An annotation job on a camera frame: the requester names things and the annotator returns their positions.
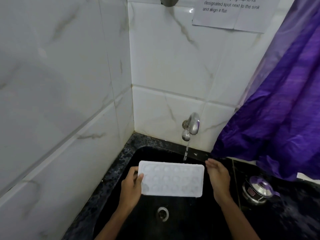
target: drain ring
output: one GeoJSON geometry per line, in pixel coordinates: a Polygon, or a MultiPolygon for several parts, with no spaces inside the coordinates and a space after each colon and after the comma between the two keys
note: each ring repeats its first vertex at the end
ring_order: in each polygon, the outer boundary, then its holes
{"type": "Polygon", "coordinates": [[[160,207],[157,211],[157,215],[159,217],[159,219],[163,222],[166,222],[167,219],[169,218],[169,211],[166,207],[160,207]],[[165,218],[162,218],[161,215],[162,215],[162,211],[164,211],[164,214],[165,214],[165,218]]]}

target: sink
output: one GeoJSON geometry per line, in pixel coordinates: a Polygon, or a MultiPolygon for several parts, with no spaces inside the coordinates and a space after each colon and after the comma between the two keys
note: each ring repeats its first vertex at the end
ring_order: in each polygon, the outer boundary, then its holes
{"type": "MultiPolygon", "coordinates": [[[[95,224],[93,238],[102,230],[118,206],[121,181],[126,177],[130,167],[138,166],[142,160],[182,163],[183,155],[147,146],[138,149],[104,205],[95,224]]],[[[192,158],[187,158],[185,163],[205,165],[203,161],[192,158]]],[[[117,237],[117,239],[127,238],[140,240],[232,239],[222,211],[214,200],[206,170],[203,193],[200,198],[141,195],[137,206],[126,219],[117,237]]]]}

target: paper sign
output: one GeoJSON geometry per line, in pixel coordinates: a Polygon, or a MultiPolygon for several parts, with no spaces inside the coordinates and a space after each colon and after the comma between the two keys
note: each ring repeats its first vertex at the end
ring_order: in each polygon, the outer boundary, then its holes
{"type": "Polygon", "coordinates": [[[280,0],[199,0],[192,24],[264,33],[280,0]]]}

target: wall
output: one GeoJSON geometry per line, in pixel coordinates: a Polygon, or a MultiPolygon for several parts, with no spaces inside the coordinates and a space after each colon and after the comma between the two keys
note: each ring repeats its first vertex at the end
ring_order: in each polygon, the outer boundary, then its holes
{"type": "Polygon", "coordinates": [[[198,112],[190,146],[210,152],[294,0],[264,34],[192,26],[196,0],[128,1],[135,131],[186,145],[182,122],[198,112]]]}
{"type": "Polygon", "coordinates": [[[0,29],[0,238],[60,239],[134,130],[127,2],[1,0],[0,29]]]}

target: ice cube tray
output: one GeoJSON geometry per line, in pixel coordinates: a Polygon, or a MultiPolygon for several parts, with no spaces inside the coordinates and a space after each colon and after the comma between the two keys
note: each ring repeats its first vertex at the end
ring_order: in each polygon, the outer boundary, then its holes
{"type": "Polygon", "coordinates": [[[142,194],[201,197],[205,167],[200,164],[140,161],[142,194]]]}

